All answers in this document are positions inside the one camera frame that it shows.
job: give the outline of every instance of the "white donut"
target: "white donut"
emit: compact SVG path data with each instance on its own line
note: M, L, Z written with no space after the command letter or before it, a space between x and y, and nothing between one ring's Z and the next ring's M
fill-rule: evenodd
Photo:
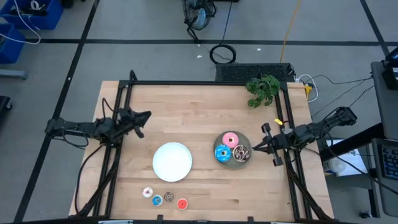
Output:
M152 189L152 187L146 187L142 191L142 196L144 196L144 198L150 198L152 197L153 194L154 194L154 189Z

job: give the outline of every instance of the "wooden tabletop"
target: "wooden tabletop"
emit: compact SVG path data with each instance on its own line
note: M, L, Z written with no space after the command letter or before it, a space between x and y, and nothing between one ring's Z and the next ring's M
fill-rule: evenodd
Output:
M102 97L114 105L117 86L118 82L103 82L94 118L102 117ZM295 125L310 123L302 84L288 86ZM273 122L277 117L275 103L248 108L251 97L244 86L134 85L130 107L137 112L150 110L152 116L142 129L145 138L139 139L134 133L124 137L111 218L154 220L163 215L165 220L246 221L253 216L255 221L293 221L286 168L274 167L272 155L253 152L248 165L239 170L226 169L214 158L214 140L224 131L243 133L253 146L264 137L261 125L266 122L270 123L273 135L279 134L279 127ZM167 142L184 144L193 158L190 173L174 183L160 180L152 168L155 151ZM90 141L83 159L97 147L97 141ZM318 150L315 143L308 148ZM103 155L104 149L87 162L82 172L80 209L97 188ZM308 151L302 151L301 155L308 191L325 213L333 217L319 156ZM145 187L152 187L154 194L159 195L172 191L175 200L154 207L151 199L142 196ZM101 213L107 196L105 190ZM189 201L187 210L177 209L179 198ZM302 198L298 199L304 217ZM73 206L70 213L75 213Z

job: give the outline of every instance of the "concrete floor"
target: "concrete floor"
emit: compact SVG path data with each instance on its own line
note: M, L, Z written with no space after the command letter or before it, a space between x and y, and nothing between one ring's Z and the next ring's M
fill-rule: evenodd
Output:
M384 54L375 44L378 39L360 0L302 2L289 40L323 42L288 45L284 61L293 64L297 74L322 74L336 82L369 77L370 62L383 59ZM94 0L75 1L74 8L64 10L55 30L41 30L40 35L44 39L78 43L93 3ZM394 44L398 45L398 30L391 19L398 2L366 0L366 3L392 50ZM295 4L295 0L241 0L232 6L225 39L283 40ZM216 5L219 12L206 29L198 32L200 39L222 38L229 3ZM29 31L22 32L34 38ZM189 40L190 36L183 24L181 0L101 0L87 39ZM348 46L347 41L361 44ZM233 47L239 63L278 62L282 48L281 45L256 44ZM27 80L0 78L0 95L10 96L14 103L14 109L0 129L0 223L14 219L44 140L44 128L52 117L77 48L78 44L25 45L16 64L0 65L0 69L29 73ZM208 52L195 44L85 44L61 117L91 120L101 82L127 79L130 69L134 69L140 80L214 80L216 72ZM310 104L312 113L353 86L332 85L324 78L317 78L316 84L320 96ZM321 120L337 106L350 105L372 84L373 81L368 80L355 88L325 108L314 121ZM352 109L358 116L358 123L334 129L332 136L347 138L380 122L374 90L367 92ZM52 141L24 221L68 215L82 156L83 151ZM370 209L367 192L341 189L333 182L328 186L336 218L355 223L398 222L397 218L384 214L380 219L358 218L359 211Z

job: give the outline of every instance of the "small donut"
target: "small donut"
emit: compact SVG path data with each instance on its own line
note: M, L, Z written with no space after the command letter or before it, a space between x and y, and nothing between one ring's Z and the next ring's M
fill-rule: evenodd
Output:
M239 138L235 133L225 133L223 136L223 144L233 149L239 144Z
M160 195L155 195L154 198L152 198L152 203L156 206L159 207L163 204L163 198Z
M144 196L144 198L150 198L152 197L153 194L154 194L154 189L152 189L152 187L146 187L142 191L142 196Z
M231 158L232 152L228 146L221 144L216 147L214 154L219 162L226 162Z
M181 198L177 201L177 208L179 210L185 210L188 208L188 200L185 198Z
M243 145L238 145L234 148L232 155L238 162L246 162L250 157L250 150Z
M164 200L166 202L172 202L174 199L174 193L173 192L166 192L166 194L164 194Z

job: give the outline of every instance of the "keyboard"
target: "keyboard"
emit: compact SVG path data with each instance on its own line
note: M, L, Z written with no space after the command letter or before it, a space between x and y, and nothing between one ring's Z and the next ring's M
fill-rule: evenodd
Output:
M382 147L385 177L398 180L398 148Z
M259 74L273 75L280 82L294 82L294 69L289 63L239 63L218 64L216 80L224 82L247 82Z

